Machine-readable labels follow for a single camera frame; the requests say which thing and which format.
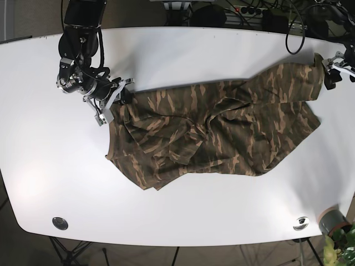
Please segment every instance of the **metal bracket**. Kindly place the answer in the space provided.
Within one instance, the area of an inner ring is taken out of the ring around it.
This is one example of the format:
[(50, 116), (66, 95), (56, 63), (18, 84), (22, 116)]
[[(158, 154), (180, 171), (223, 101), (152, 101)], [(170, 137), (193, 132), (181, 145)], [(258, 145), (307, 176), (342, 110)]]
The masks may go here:
[(99, 124), (99, 126), (102, 126), (104, 124), (109, 124), (114, 120), (113, 114), (110, 111), (110, 108), (115, 101), (120, 99), (120, 94), (121, 94), (122, 90), (125, 88), (125, 86), (128, 84), (131, 84), (131, 83), (134, 83), (133, 79), (121, 80), (120, 82), (118, 82), (118, 84), (113, 83), (112, 88), (117, 86), (117, 89), (115, 89), (113, 91), (113, 93), (111, 94), (108, 101), (102, 105), (102, 109), (99, 109), (92, 102), (93, 98), (89, 98), (88, 96), (83, 97), (83, 101), (86, 102), (96, 112), (95, 119), (96, 119), (97, 123)]

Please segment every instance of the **crumpled cloth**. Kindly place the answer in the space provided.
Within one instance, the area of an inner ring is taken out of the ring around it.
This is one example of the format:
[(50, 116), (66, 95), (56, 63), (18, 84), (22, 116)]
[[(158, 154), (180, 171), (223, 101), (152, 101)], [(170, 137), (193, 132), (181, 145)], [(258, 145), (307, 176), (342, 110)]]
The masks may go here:
[(110, 160), (142, 189), (186, 173), (259, 176), (272, 170), (320, 122), (305, 101), (324, 80), (314, 65), (275, 65), (250, 80), (144, 91), (113, 105)]

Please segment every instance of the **table surface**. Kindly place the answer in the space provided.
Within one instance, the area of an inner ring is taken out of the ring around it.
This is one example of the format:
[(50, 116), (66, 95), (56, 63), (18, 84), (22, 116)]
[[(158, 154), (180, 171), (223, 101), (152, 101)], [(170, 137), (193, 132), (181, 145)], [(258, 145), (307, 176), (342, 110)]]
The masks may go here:
[[(187, 174), (143, 191), (105, 158), (108, 126), (97, 125), (80, 94), (57, 89), (59, 38), (0, 45), (0, 169), (25, 231), (116, 244), (233, 245), (319, 235), (323, 210), (339, 204), (347, 213), (355, 190), (355, 88), (347, 76), (310, 103), (322, 125), (269, 173)], [(344, 51), (306, 39), (290, 56), (284, 35), (234, 29), (111, 29), (103, 38), (111, 76), (134, 78), (135, 91), (246, 79), (278, 62)], [(291, 49), (300, 41), (290, 36)], [(302, 216), (310, 225), (296, 232)], [(69, 228), (56, 229), (53, 217)]]

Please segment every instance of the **black cable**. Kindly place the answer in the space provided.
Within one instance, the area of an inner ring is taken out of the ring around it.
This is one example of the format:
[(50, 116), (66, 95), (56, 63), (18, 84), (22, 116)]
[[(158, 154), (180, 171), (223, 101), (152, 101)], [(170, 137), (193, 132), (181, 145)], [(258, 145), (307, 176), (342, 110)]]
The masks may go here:
[(2, 208), (6, 205), (6, 203), (9, 201), (9, 197), (7, 197), (5, 199), (5, 201), (0, 205), (0, 211), (2, 210)]
[(177, 247), (177, 248), (176, 248), (176, 252), (175, 252), (175, 255), (174, 255), (174, 260), (173, 260), (173, 263), (171, 264), (171, 266), (174, 266), (174, 265), (175, 265), (176, 257), (178, 256), (179, 249), (180, 249), (180, 247)]
[(311, 243), (311, 241), (310, 241), (309, 238), (307, 238), (307, 242), (308, 242), (308, 245), (310, 245), (310, 247), (311, 247), (311, 249), (312, 249), (312, 251), (313, 251), (313, 254), (315, 255), (315, 257), (316, 257), (316, 259), (317, 259), (319, 265), (320, 265), (320, 266), (324, 266), (324, 265), (323, 265), (323, 262), (321, 261), (320, 257), (318, 256), (318, 254), (317, 254), (315, 248), (313, 247), (313, 245), (312, 245), (312, 243)]
[(252, 16), (252, 17), (248, 18), (248, 19), (247, 19), (247, 21), (249, 21), (250, 19), (255, 18), (256, 16), (259, 16), (259, 14), (255, 14), (254, 16)]
[(294, 8), (294, 10), (296, 11), (297, 16), (300, 18), (301, 25), (302, 25), (302, 42), (301, 42), (301, 45), (300, 45), (300, 47), (298, 48), (297, 51), (291, 52), (290, 49), (288, 48), (288, 36), (289, 36), (289, 34), (290, 34), (292, 25), (293, 25), (294, 22), (296, 21), (296, 18), (297, 18), (297, 17), (294, 18), (293, 21), (291, 22), (291, 24), (290, 24), (290, 26), (289, 26), (289, 28), (288, 28), (288, 32), (287, 32), (287, 34), (286, 34), (286, 50), (287, 50), (290, 54), (295, 55), (295, 54), (298, 54), (298, 53), (302, 50), (303, 45), (305, 44), (305, 40), (306, 40), (305, 24), (303, 23), (302, 16), (301, 16), (301, 14), (299, 13), (299, 11), (298, 11), (298, 9), (296, 8), (296, 6), (293, 4), (293, 2), (292, 2), (291, 0), (287, 0), (287, 1), (291, 4), (291, 6), (292, 6), (292, 7)]
[(99, 66), (99, 69), (101, 69), (104, 67), (104, 64), (105, 64), (104, 41), (102, 39), (101, 28), (99, 28), (99, 44), (100, 44), (100, 66)]
[(72, 57), (74, 58), (74, 61), (77, 65), (77, 67), (83, 72), (83, 74), (85, 74), (86, 76), (92, 78), (92, 79), (95, 79), (97, 81), (101, 81), (101, 82), (104, 82), (104, 83), (109, 83), (109, 84), (112, 84), (112, 82), (108, 82), (108, 81), (104, 81), (104, 80), (100, 80), (98, 78), (95, 78), (91, 75), (89, 75), (88, 73), (86, 73), (79, 65), (78, 61), (77, 61), (77, 58), (74, 56), (74, 47), (73, 47), (73, 44), (72, 42), (70, 41), (70, 38), (68, 36), (68, 33), (65, 31), (65, 28), (64, 28), (64, 21), (63, 21), (63, 0), (60, 1), (60, 22), (62, 24), (62, 31), (63, 31), (63, 34), (65, 35), (66, 39), (67, 39), (67, 42), (70, 46), (70, 53), (72, 54)]
[(244, 21), (243, 21), (243, 18), (242, 18), (242, 16), (241, 16), (241, 14), (238, 14), (238, 13), (236, 13), (236, 12), (234, 12), (234, 11), (232, 11), (232, 10), (230, 10), (230, 9), (228, 9), (228, 8), (224, 8), (224, 10), (225, 11), (228, 11), (228, 12), (231, 12), (231, 13), (233, 13), (234, 15), (236, 15), (237, 17), (239, 17), (240, 18), (240, 26), (244, 26)]
[[(335, 8), (338, 8), (337, 6), (335, 6), (335, 5), (332, 5), (332, 4), (329, 4), (329, 3), (318, 3), (318, 4), (313, 4), (313, 5), (311, 5), (311, 6), (308, 6), (308, 7), (306, 7), (306, 8), (304, 8), (302, 11), (305, 11), (306, 12), (306, 17), (309, 17), (310, 16), (310, 14), (309, 14), (309, 12), (310, 12), (310, 10), (312, 9), (312, 8), (314, 8), (314, 7), (326, 7), (326, 8), (329, 8), (329, 7), (335, 7)], [(350, 34), (346, 34), (345, 33), (345, 35), (343, 35), (343, 36), (339, 36), (339, 37), (324, 37), (324, 36), (321, 36), (320, 34), (318, 34), (314, 29), (312, 29), (312, 27), (310, 27), (309, 25), (308, 25), (308, 29), (316, 36), (316, 37), (318, 37), (319, 39), (321, 39), (321, 40), (326, 40), (327, 42), (331, 42), (331, 43), (343, 43), (344, 44), (344, 42), (342, 42), (341, 40), (342, 39), (344, 39), (344, 37), (349, 37), (349, 36), (351, 36)]]
[(251, 28), (251, 29), (254, 29), (250, 24), (249, 22), (243, 17), (243, 15), (235, 9), (235, 7), (233, 6), (233, 4), (229, 1), (229, 0), (225, 0), (234, 10), (236, 13), (238, 13), (240, 15), (240, 17), (244, 20), (244, 22)]

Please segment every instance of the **camouflage garment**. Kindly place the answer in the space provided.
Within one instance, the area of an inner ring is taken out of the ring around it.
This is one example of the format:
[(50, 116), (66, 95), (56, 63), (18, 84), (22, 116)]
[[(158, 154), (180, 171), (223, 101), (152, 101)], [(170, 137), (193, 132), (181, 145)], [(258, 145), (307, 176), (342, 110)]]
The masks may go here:
[(186, 173), (258, 176), (319, 127), (305, 101), (322, 87), (314, 65), (279, 64), (254, 78), (143, 91), (114, 105), (110, 160), (142, 189)]

